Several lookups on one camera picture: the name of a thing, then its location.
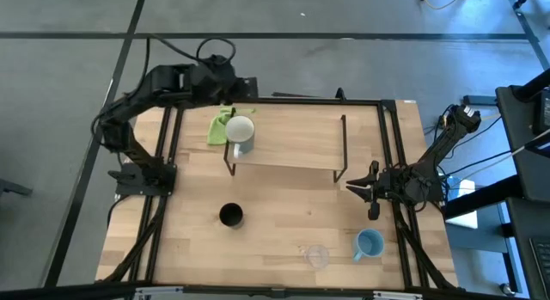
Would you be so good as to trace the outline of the green mug white handle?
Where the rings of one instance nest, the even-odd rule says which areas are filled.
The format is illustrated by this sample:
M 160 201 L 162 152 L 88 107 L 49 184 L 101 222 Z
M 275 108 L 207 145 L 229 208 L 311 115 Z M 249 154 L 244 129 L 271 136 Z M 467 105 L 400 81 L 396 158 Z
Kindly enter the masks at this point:
M 254 148 L 255 126 L 249 117 L 238 115 L 231 118 L 226 125 L 225 132 L 227 140 L 233 145 L 235 159 Z

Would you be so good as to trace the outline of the black aluminium table frame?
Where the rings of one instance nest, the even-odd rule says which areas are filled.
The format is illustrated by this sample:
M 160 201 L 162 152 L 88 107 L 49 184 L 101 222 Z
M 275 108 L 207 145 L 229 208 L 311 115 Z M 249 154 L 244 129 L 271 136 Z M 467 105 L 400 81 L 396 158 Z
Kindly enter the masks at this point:
M 137 137 L 156 145 L 162 126 L 179 129 L 175 154 L 177 184 L 168 197 L 152 283 L 176 285 L 186 293 L 284 297 L 370 297 L 374 291 L 405 289 L 392 207 L 381 204 L 376 221 L 367 205 L 345 188 L 373 160 L 383 161 L 375 101 L 262 98 L 250 109 L 347 117 L 348 169 L 334 183 L 330 171 L 240 165 L 232 175 L 223 150 L 210 148 L 205 134 L 216 107 L 188 110 L 165 119 L 160 108 L 137 118 Z M 237 203 L 239 229 L 219 220 L 221 207 Z M 379 257 L 352 260 L 352 241 L 361 230 L 384 238 Z M 314 269 L 304 258 L 325 246 L 329 263 Z

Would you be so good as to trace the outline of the light blue mug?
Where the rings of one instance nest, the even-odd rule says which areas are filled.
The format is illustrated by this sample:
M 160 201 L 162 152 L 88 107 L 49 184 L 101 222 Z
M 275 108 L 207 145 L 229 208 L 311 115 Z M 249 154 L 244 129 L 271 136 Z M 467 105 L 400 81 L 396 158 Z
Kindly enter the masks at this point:
M 378 230 L 366 229 L 357 233 L 352 241 L 352 260 L 379 257 L 384 252 L 384 238 Z

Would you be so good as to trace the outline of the black side desk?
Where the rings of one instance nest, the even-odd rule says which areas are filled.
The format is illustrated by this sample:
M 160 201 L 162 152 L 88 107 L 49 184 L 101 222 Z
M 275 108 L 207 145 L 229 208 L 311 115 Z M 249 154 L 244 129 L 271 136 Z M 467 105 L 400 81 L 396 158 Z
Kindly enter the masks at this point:
M 529 295 L 547 300 L 530 238 L 550 237 L 550 68 L 524 85 L 496 89 L 516 167 L 506 201 Z

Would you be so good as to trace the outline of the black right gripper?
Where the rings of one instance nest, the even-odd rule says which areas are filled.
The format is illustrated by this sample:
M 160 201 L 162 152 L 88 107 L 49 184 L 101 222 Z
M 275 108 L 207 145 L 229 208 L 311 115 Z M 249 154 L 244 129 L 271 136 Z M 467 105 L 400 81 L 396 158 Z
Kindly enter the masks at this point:
M 363 201 L 370 202 L 368 210 L 369 220 L 377 220 L 380 215 L 380 205 L 378 199 L 386 199 L 389 201 L 397 201 L 405 203 L 399 189 L 392 182 L 392 175 L 386 169 L 379 174 L 379 162 L 373 161 L 370 164 L 369 174 L 365 177 L 356 180 L 349 180 L 347 185 L 355 187 L 347 187 L 349 191 L 355 193 Z

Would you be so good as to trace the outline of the grey chair base leg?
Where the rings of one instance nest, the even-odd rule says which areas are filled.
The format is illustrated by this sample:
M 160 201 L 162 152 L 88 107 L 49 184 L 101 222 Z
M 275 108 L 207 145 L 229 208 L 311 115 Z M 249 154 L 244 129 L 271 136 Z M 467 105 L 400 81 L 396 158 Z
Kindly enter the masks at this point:
M 4 193 L 16 193 L 21 196 L 28 196 L 32 193 L 32 191 L 33 190 L 31 188 L 16 184 L 11 181 L 0 179 L 0 197 Z

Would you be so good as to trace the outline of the green cloth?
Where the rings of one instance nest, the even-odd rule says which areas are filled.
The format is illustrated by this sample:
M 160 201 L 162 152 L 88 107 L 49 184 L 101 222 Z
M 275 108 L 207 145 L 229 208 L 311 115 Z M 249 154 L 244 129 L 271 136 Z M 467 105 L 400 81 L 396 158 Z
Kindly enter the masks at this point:
M 248 116 L 248 114 L 254 113 L 254 109 L 243 109 L 244 114 L 242 116 Z M 207 144 L 208 145 L 223 145 L 228 142 L 226 138 L 225 128 L 228 121 L 238 116 L 239 109 L 234 107 L 222 107 L 211 123 L 207 132 Z

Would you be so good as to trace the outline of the wooden shelf black metal legs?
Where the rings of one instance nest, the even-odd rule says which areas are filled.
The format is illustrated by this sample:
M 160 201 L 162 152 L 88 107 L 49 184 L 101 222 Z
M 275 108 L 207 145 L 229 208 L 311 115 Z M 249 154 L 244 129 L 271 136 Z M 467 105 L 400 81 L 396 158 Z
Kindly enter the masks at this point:
M 348 169 L 347 117 L 323 117 L 257 110 L 248 114 L 254 123 L 254 148 L 238 159 L 233 145 L 224 145 L 223 161 L 234 175 L 238 165 L 305 168 L 330 171 L 337 183 Z

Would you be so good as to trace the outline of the black tumbler cup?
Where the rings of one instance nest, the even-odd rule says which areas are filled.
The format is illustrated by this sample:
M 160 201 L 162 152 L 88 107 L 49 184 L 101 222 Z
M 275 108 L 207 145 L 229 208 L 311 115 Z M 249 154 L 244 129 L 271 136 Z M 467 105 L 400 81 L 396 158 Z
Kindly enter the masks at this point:
M 224 226 L 232 229 L 239 229 L 244 222 L 244 212 L 237 203 L 223 205 L 218 216 Z

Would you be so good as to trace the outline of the black keyboard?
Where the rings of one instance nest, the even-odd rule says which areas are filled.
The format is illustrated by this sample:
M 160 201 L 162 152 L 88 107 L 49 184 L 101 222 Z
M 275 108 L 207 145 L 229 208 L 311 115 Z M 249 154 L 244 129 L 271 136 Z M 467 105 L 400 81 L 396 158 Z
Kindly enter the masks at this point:
M 530 238 L 535 264 L 541 277 L 547 300 L 550 300 L 550 237 Z

